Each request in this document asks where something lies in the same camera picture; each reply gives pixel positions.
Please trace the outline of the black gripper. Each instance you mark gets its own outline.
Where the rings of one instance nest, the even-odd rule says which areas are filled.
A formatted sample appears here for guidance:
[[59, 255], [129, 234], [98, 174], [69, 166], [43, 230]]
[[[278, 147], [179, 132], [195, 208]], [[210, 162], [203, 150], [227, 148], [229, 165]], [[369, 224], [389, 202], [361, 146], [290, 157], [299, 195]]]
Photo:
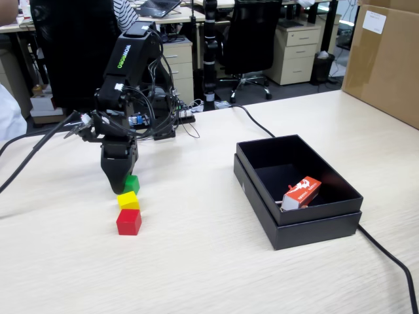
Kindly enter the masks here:
[[138, 159], [133, 136], [105, 136], [101, 142], [101, 168], [115, 194], [123, 193], [129, 175], [134, 175]]

